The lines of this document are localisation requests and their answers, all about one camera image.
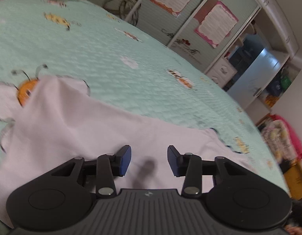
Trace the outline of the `white t-shirt navy trim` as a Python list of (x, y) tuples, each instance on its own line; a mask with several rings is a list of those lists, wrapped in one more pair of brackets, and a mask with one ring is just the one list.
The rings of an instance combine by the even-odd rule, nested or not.
[(0, 133), (5, 157), (0, 163), (0, 221), (11, 225), (6, 200), (18, 187), (75, 157), (93, 160), (130, 145), (132, 159), (117, 188), (180, 189), (167, 160), (173, 145), (212, 161), (224, 156), (252, 169), (213, 129), (192, 129), (134, 115), (88, 96), (63, 78), (46, 76)]

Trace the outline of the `white open door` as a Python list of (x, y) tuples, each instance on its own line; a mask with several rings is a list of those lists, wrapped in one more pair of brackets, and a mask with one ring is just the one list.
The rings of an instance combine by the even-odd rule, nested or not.
[(264, 90), (288, 60), (289, 54), (264, 48), (248, 69), (227, 91), (246, 109)]

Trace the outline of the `pink floral folded quilt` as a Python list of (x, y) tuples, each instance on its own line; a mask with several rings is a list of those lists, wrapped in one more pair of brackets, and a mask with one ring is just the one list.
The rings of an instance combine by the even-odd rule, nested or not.
[(276, 162), (302, 160), (302, 142), (292, 126), (280, 115), (269, 115), (260, 133)]

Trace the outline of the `white drawer cabinet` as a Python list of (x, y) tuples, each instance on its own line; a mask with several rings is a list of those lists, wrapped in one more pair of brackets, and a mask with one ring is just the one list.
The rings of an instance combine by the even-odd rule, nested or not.
[(220, 58), (207, 72), (207, 76), (223, 88), (237, 73), (237, 70), (225, 58)]

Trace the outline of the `wooden yellow desk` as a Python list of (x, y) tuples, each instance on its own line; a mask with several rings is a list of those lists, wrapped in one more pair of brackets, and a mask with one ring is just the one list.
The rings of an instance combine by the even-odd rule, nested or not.
[(302, 200), (302, 166), (299, 161), (293, 163), (289, 170), (284, 173), (284, 179), (295, 200)]

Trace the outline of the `green plastic bag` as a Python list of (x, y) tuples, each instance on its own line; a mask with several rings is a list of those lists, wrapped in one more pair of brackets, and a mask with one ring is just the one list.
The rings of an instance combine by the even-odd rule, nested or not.
[(292, 83), (291, 80), (290, 80), (290, 78), (287, 75), (281, 75), (280, 82), (281, 82), (282, 90), (284, 92), (289, 88), (289, 86)]

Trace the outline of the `mint quilted bee bedspread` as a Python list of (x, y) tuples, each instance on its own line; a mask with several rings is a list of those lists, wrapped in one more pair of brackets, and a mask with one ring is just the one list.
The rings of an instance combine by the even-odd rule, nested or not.
[(133, 114), (212, 128), (261, 176), (286, 189), (248, 115), (212, 80), (138, 28), (88, 1), (0, 0), (0, 81), (48, 74), (84, 80), (90, 95)]

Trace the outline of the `pink framed wall poster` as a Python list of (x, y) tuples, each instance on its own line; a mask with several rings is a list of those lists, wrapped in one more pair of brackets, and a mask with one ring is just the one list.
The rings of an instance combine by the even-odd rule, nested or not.
[(223, 39), (230, 34), (238, 21), (230, 9), (218, 1), (194, 32), (216, 49)]

